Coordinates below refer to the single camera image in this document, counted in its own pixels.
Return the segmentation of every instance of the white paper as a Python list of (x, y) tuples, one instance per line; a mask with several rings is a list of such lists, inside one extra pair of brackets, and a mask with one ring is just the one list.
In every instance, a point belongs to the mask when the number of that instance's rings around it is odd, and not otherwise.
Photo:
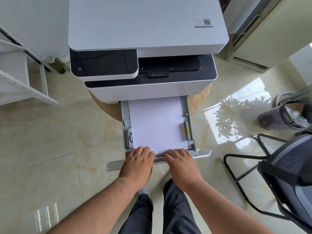
[(129, 112), (134, 148), (188, 149), (180, 97), (130, 100)]

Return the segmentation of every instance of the hand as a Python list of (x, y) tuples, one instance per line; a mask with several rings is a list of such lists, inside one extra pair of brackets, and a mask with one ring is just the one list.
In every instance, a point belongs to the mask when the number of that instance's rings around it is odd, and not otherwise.
[(182, 191), (186, 192), (197, 181), (203, 178), (196, 166), (196, 163), (185, 149), (169, 149), (163, 158), (170, 167), (170, 172), (174, 183)]
[(138, 192), (149, 181), (154, 159), (155, 152), (151, 151), (150, 147), (132, 149), (120, 170), (118, 178), (130, 182), (134, 192)]

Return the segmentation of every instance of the sneaker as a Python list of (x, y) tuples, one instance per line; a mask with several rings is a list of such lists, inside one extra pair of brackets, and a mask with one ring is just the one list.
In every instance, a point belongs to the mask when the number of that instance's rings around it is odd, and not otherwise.
[(166, 176), (166, 178), (162, 181), (161, 183), (161, 188), (163, 189), (165, 187), (165, 184), (171, 179), (171, 173), (169, 172), (169, 174)]
[(138, 199), (138, 198), (140, 197), (140, 195), (142, 195), (142, 194), (147, 194), (149, 197), (151, 197), (151, 196), (149, 195), (149, 191), (147, 190), (146, 187), (143, 187), (142, 190), (139, 190), (139, 191), (135, 194), (135, 197)]

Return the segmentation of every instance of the white floor standing air conditioner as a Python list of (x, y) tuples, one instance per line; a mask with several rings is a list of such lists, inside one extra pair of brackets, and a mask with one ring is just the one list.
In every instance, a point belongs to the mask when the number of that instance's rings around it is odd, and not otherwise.
[(266, 72), (312, 42), (312, 0), (261, 0), (230, 36), (227, 61)]

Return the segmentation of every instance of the round wooden table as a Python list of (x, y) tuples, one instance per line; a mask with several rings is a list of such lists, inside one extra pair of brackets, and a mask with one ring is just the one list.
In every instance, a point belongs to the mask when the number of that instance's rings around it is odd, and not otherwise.
[[(209, 94), (210, 88), (211, 88), (211, 84), (208, 85), (200, 94), (188, 97), (190, 115), (194, 114), (202, 105), (202, 103), (205, 101), (207, 95)], [(98, 104), (98, 106), (104, 112), (106, 112), (108, 115), (110, 115), (112, 118), (116, 119), (117, 121), (120, 121), (120, 122), (122, 121), (120, 103), (106, 104), (106, 103), (100, 102), (90, 91), (89, 93), (91, 94), (91, 97), (96, 102), (96, 104)]]

